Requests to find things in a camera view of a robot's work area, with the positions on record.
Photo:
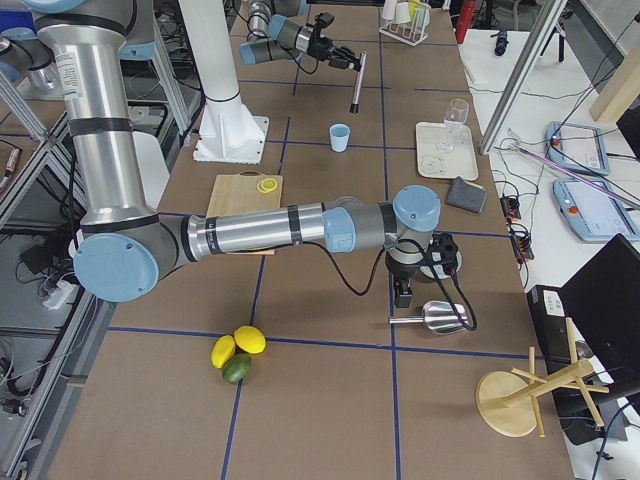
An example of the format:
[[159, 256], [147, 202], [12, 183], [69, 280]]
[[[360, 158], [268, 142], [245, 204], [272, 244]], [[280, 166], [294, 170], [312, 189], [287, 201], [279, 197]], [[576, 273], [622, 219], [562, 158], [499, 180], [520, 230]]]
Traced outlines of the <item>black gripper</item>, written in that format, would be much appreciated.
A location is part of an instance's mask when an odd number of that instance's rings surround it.
[[358, 56], [350, 48], [333, 45], [331, 38], [318, 33], [311, 36], [306, 53], [318, 61], [328, 61], [330, 67], [341, 70], [352, 69], [353, 62], [351, 60], [358, 59]]
[[413, 298], [410, 280], [423, 266], [423, 256], [416, 252], [387, 252], [385, 265], [394, 277], [394, 306], [409, 308]]

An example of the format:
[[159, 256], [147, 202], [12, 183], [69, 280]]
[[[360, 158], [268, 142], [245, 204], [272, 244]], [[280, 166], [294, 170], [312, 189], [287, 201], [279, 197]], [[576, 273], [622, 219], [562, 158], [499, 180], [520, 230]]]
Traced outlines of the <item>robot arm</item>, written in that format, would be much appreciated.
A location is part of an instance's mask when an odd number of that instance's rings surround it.
[[[266, 13], [267, 38], [248, 43], [251, 61], [267, 46], [353, 69], [361, 78], [365, 52], [336, 47], [320, 32], [333, 21], [316, 17], [308, 30], [289, 17], [307, 1], [255, 1]], [[206, 98], [196, 153], [205, 160], [259, 163], [268, 119], [243, 104], [223, 1], [180, 1]], [[153, 1], [1, 1], [1, 32], [28, 29], [51, 49], [62, 87], [67, 125], [86, 196], [83, 242], [73, 258], [81, 285], [110, 302], [147, 294], [187, 262], [207, 255], [253, 253], [324, 241], [331, 253], [381, 247], [396, 285], [403, 288], [426, 265], [441, 202], [431, 189], [410, 185], [392, 202], [362, 205], [353, 197], [232, 216], [165, 217], [144, 195], [120, 66], [125, 48], [151, 41]], [[358, 78], [351, 111], [357, 110]]]
[[312, 23], [298, 24], [291, 17], [305, 15], [307, 1], [251, 1], [247, 14], [247, 40], [239, 47], [245, 65], [278, 60], [300, 61], [308, 56], [341, 70], [360, 72], [365, 58], [338, 46], [324, 34], [335, 17], [320, 12]]

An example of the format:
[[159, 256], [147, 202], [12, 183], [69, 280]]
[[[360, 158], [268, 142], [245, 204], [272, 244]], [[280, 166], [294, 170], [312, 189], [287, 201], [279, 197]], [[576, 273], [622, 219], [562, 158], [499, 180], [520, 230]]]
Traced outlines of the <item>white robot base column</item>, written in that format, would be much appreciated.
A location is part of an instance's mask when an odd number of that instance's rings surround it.
[[242, 101], [223, 2], [179, 5], [205, 97], [194, 159], [260, 163], [269, 119], [253, 116]]

